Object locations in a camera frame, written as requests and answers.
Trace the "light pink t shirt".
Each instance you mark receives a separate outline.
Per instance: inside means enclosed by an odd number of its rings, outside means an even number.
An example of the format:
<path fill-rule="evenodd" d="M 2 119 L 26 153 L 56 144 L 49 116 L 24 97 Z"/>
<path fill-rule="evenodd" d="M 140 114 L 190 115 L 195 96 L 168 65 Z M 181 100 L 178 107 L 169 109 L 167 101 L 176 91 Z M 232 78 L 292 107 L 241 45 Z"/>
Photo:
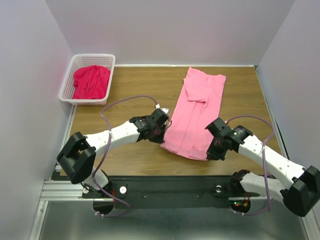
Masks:
<path fill-rule="evenodd" d="M 207 159 L 213 136 L 206 127 L 219 116 L 225 82 L 224 75 L 188 69 L 162 148 L 192 160 Z"/>

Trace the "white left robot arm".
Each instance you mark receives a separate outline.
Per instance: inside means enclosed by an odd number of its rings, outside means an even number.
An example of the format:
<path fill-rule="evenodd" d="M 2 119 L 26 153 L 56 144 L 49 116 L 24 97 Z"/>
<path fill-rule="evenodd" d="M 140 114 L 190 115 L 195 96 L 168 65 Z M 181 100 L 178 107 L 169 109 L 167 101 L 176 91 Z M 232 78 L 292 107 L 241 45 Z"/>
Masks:
<path fill-rule="evenodd" d="M 71 135 L 61 149 L 56 160 L 73 185 L 86 184 L 100 197 L 111 193 L 107 174 L 94 167 L 97 157 L 104 156 L 106 150 L 148 140 L 162 144 L 169 120 L 169 109 L 157 107 L 152 114 L 135 116 L 125 123 L 95 134 Z"/>

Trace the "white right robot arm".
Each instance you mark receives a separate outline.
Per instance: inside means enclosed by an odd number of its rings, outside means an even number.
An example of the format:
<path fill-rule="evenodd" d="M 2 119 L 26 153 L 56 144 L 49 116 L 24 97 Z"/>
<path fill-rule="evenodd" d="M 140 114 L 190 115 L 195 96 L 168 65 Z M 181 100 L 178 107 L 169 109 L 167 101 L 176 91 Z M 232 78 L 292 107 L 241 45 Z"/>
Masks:
<path fill-rule="evenodd" d="M 306 168 L 290 161 L 249 129 L 241 125 L 231 128 L 219 117 L 206 130 L 213 136 L 206 152 L 208 160 L 224 160 L 227 151 L 234 151 L 263 168 L 262 176 L 248 170 L 234 173 L 230 182 L 233 194 L 265 196 L 269 201 L 282 202 L 299 217 L 305 217 L 320 200 L 320 171 L 316 167 Z"/>

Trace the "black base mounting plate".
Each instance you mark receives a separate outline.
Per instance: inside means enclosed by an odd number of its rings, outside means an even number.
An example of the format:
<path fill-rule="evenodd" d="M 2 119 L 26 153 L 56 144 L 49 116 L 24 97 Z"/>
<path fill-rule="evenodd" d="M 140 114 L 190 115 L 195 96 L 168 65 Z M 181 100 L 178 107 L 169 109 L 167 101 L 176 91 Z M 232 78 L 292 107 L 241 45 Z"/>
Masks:
<path fill-rule="evenodd" d="M 93 209 L 108 214 L 114 209 L 232 208 L 247 213 L 251 197 L 232 183 L 230 175 L 218 176 L 110 176 L 107 192 L 121 202 L 90 189 L 82 196 Z"/>

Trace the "magenta t shirt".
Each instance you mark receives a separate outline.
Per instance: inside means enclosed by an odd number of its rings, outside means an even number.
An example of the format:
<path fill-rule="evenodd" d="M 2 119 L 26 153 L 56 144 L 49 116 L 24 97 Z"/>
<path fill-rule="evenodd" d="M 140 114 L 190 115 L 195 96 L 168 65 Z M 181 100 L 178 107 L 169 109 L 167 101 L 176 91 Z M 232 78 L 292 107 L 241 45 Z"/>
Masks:
<path fill-rule="evenodd" d="M 90 65 L 79 68 L 73 74 L 75 91 L 73 99 L 98 100 L 103 99 L 108 90 L 111 71 L 103 66 Z"/>

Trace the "white plastic laundry basket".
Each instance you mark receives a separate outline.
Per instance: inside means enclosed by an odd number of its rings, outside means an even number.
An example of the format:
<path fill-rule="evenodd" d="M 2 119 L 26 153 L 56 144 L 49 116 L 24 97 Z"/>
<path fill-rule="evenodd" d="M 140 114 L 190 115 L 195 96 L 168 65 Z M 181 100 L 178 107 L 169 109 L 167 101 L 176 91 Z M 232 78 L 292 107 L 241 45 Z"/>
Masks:
<path fill-rule="evenodd" d="M 59 91 L 59 99 L 62 102 L 70 103 L 74 106 L 105 106 L 109 97 L 116 57 L 106 53 L 82 53 L 74 55 L 66 70 L 62 86 Z M 106 94 L 101 99 L 73 99 L 76 90 L 74 86 L 74 73 L 87 66 L 102 66 L 110 70 L 110 77 L 106 89 Z"/>

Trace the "aluminium frame rail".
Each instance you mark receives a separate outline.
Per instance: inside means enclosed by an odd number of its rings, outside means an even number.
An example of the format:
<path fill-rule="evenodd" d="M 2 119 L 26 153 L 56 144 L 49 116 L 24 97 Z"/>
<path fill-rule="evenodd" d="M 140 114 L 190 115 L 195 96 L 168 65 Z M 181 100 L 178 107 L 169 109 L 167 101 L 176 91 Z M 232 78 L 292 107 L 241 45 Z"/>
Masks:
<path fill-rule="evenodd" d="M 73 185 L 67 179 L 44 181 L 29 238 L 31 240 L 40 239 L 50 202 L 81 201 L 81 190 L 79 185 Z"/>

